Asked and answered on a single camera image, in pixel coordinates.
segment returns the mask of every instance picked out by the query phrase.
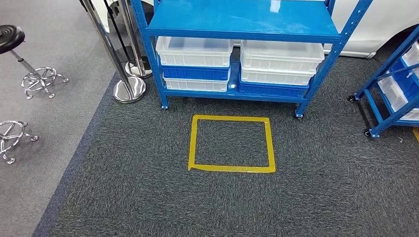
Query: stacked storage bin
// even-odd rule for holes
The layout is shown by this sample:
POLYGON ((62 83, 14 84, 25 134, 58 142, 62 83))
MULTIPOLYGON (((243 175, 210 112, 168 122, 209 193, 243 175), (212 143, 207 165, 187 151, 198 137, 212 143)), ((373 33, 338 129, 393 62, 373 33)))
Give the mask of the stacked storage bin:
POLYGON ((320 43, 243 40, 239 91, 301 98, 324 59, 320 43))
POLYGON ((229 39, 159 37, 156 50, 167 89, 227 91, 229 39))
MULTIPOLYGON (((405 53, 390 68, 390 72, 403 69, 419 63, 419 43, 413 44, 412 48, 405 53)), ((386 95, 394 112, 406 105, 411 98, 419 93, 419 68, 413 71, 404 71, 393 74, 378 82, 378 86, 386 95)), ((419 121, 419 108, 411 110, 400 120, 419 121)))

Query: blue shelf board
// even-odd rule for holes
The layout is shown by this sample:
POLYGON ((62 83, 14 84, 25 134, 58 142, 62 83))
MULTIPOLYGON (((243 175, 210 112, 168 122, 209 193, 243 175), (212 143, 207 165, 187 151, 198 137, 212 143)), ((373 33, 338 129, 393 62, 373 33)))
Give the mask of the blue shelf board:
POLYGON ((150 35, 334 43, 341 39, 323 1, 162 0, 150 35))
POLYGON ((255 95, 251 93, 239 92, 239 67, 240 67, 239 62, 231 62, 230 80, 228 81, 226 92, 169 90, 165 88, 164 95, 201 97, 201 98, 213 98, 213 99, 254 100, 254 101, 268 101, 268 102, 283 102, 283 103, 302 103, 305 101, 304 98, 297 98, 297 97, 266 96, 266 95, 255 95))

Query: white plastic bin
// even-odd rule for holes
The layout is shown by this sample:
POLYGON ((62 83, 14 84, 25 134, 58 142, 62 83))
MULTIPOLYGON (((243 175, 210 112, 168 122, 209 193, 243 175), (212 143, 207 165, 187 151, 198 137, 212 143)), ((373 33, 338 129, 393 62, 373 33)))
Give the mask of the white plastic bin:
MULTIPOLYGON (((406 65, 412 66, 419 63, 419 43, 415 42, 412 45, 412 48, 409 49, 403 56, 402 59, 405 61, 406 65)), ((419 69, 415 69, 415 74, 419 78, 419 69)))
POLYGON ((160 36, 156 50, 162 65, 229 67, 233 43, 229 39, 160 36))
POLYGON ((316 72, 324 59, 320 43, 243 40, 241 45, 246 69, 316 72))
MULTIPOLYGON (((379 87, 386 95, 387 100, 390 102, 393 111, 398 111, 408 103, 408 100, 400 88, 399 84, 393 77, 387 77, 378 82, 379 87)), ((416 120, 419 121, 419 109, 413 109, 400 120, 416 120)))
POLYGON ((393 108, 393 111, 398 111, 401 107, 408 103, 403 90, 393 77, 387 77, 378 82, 378 86, 386 95, 388 101, 393 108))
POLYGON ((198 91, 218 91, 226 92, 227 83, 230 80, 230 71, 228 71, 227 80, 202 80, 202 79, 181 79, 164 78, 166 88, 170 90, 198 90, 198 91))
POLYGON ((286 85, 308 85, 316 72, 249 70, 242 67, 242 81, 286 85))

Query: yellow tape square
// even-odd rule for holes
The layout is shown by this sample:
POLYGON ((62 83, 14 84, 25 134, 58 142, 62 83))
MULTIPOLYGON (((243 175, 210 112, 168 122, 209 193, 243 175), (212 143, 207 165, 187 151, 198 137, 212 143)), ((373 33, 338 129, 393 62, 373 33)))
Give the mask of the yellow tape square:
POLYGON ((262 117, 242 117, 242 116, 213 116, 213 115, 194 115, 192 117, 191 143, 189 146, 188 170, 191 168, 205 171, 222 171, 222 172, 249 172, 249 173, 273 173, 276 171, 274 149, 272 146, 271 124, 269 118, 262 117), (247 122, 263 122, 265 125, 266 146, 268 150, 268 166, 229 166, 229 165, 209 165, 195 164, 195 150, 198 120, 218 120, 218 121, 247 121, 247 122))

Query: blue storage cart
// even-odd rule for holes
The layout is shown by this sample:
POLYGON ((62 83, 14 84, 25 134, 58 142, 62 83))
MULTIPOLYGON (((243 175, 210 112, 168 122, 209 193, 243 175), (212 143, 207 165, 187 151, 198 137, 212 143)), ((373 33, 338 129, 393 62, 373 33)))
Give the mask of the blue storage cart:
POLYGON ((400 47, 388 58, 388 60, 380 67, 380 69, 364 84, 364 86, 354 95, 348 97, 350 102, 361 100, 365 97, 377 118, 378 125, 376 127, 367 127, 364 130, 365 136, 379 138, 379 134, 393 125, 398 126, 419 126, 419 120, 402 119, 413 109, 419 106, 419 80, 414 70, 419 68, 419 63, 408 66, 405 64, 402 56, 411 49, 412 45, 419 39, 419 26, 411 33, 411 35, 400 45, 400 47), (392 108, 389 99, 380 88, 379 83, 388 77, 392 77, 397 85, 403 91, 406 104, 401 106, 397 111, 392 108), (390 116, 383 119, 377 105, 371 96, 370 90, 376 88, 387 107, 390 116))
POLYGON ((147 25, 140 0, 131 0, 144 48, 150 61, 162 109, 168 109, 168 96, 203 97, 297 103, 302 118, 317 89, 332 68, 343 47, 373 0, 359 0, 339 34, 332 21, 335 0, 154 0, 154 17, 147 25), (310 80, 305 95, 284 96, 240 92, 239 63, 231 63, 231 76, 225 92, 169 90, 162 80, 152 36, 196 37, 238 40, 272 40, 332 43, 331 51, 318 73, 310 80))

